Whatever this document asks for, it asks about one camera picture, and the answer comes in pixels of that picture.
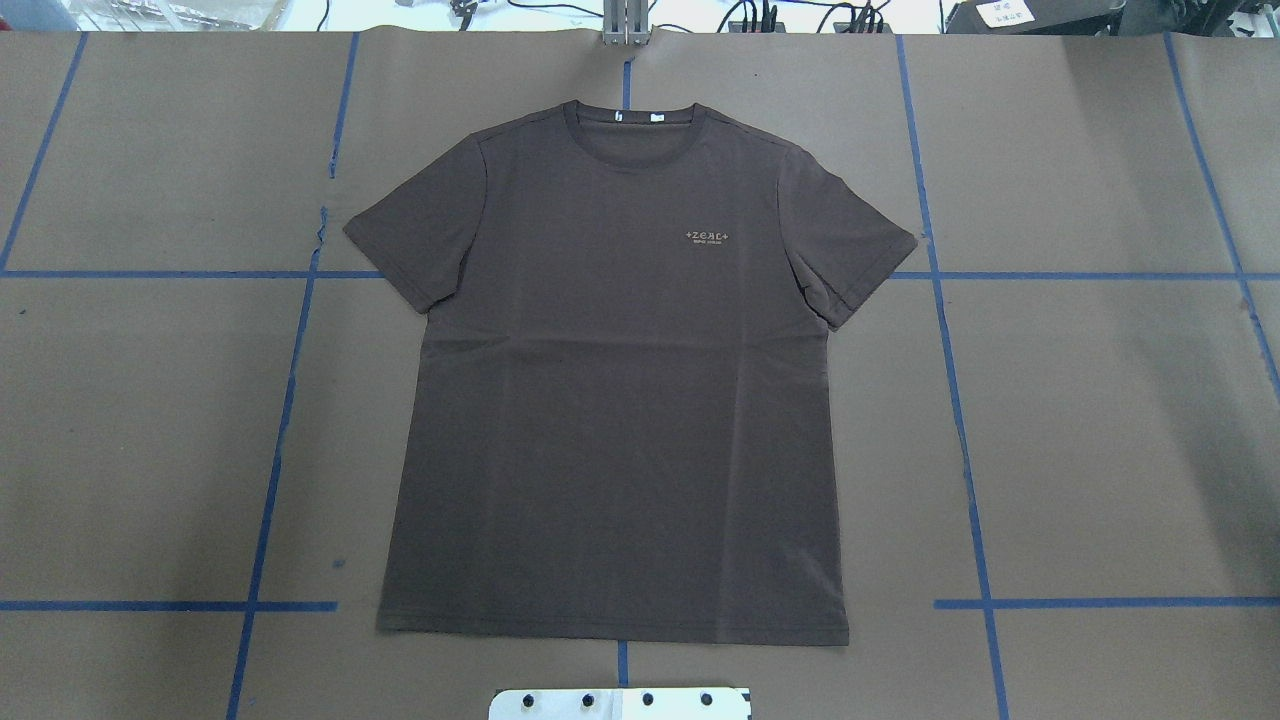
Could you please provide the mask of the dark brown t-shirt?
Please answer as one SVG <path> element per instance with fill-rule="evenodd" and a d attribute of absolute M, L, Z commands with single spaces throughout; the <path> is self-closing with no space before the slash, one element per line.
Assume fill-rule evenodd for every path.
<path fill-rule="evenodd" d="M 579 101 L 343 231 L 426 318 L 379 632 L 849 644 L 828 343 L 913 232 L 710 108 Z"/>

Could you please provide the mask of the aluminium frame post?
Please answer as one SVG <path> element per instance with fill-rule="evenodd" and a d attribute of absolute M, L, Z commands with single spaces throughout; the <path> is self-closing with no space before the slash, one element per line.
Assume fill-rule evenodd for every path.
<path fill-rule="evenodd" d="M 605 46 L 644 46 L 652 40 L 648 0 L 604 0 L 602 42 Z"/>

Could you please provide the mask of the white metal base plate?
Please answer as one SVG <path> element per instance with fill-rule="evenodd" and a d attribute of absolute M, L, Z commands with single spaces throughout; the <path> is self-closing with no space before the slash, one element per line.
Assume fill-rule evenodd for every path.
<path fill-rule="evenodd" d="M 751 693 L 733 687 L 508 689 L 489 719 L 753 719 Z"/>

